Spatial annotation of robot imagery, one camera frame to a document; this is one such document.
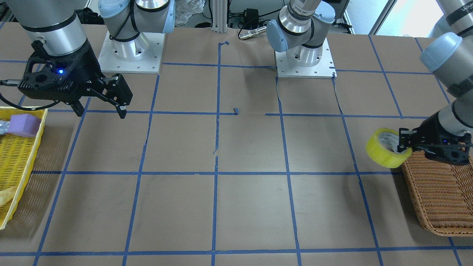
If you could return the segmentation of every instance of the foam block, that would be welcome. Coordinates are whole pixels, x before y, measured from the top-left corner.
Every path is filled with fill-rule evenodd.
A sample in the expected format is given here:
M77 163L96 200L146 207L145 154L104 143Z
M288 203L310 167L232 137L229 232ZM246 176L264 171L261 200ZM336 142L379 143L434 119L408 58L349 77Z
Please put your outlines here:
M41 119L30 114L12 115L8 133L21 137L36 137L40 123Z

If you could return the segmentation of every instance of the yellow tape roll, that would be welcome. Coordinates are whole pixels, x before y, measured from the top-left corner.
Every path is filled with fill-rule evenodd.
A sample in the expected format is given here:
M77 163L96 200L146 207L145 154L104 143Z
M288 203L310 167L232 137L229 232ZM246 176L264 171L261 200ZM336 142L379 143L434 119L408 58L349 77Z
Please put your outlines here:
M401 153L397 151L399 134L389 128L380 128L366 143L366 153L377 164L387 168L399 167L412 154L409 148Z

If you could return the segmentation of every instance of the brown woven basket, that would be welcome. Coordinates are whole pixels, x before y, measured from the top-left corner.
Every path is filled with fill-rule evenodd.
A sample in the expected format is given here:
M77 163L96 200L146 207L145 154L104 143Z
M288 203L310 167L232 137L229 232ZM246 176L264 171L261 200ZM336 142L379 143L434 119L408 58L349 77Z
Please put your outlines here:
M440 236L473 236L473 160L452 166L414 152L402 165L422 228Z

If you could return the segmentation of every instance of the white mounting plate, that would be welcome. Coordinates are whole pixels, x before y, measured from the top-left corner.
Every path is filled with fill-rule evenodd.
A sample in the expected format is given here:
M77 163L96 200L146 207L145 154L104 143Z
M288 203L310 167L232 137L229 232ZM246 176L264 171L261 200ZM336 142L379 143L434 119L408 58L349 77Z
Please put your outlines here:
M149 41L151 53L147 53L147 57L143 57L138 61L123 61L116 57L114 46L109 38L109 33L107 32L104 45L102 46L102 50L98 57L98 62L102 72L159 74L165 34L144 33L144 35Z
M331 79L334 75L337 77L327 39L324 41L323 49L324 53L320 58L320 62L313 67L299 66L296 64L296 59L288 56L286 52L275 52L278 77L306 79Z

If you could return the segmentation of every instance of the wicker basket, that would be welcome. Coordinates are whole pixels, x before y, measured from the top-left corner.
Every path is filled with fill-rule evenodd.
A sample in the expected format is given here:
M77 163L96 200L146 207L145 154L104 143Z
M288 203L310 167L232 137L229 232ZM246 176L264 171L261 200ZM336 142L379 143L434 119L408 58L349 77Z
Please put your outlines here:
M413 153L402 169L422 228L440 236L473 236L473 160L452 166Z
M18 186L15 197L0 207L0 230L5 229L7 222L17 210L18 201L28 183L41 142L47 112L47 110L28 112L12 107L0 107L0 120L10 120L12 115L26 113L41 118L41 124L35 138L0 135L0 190Z

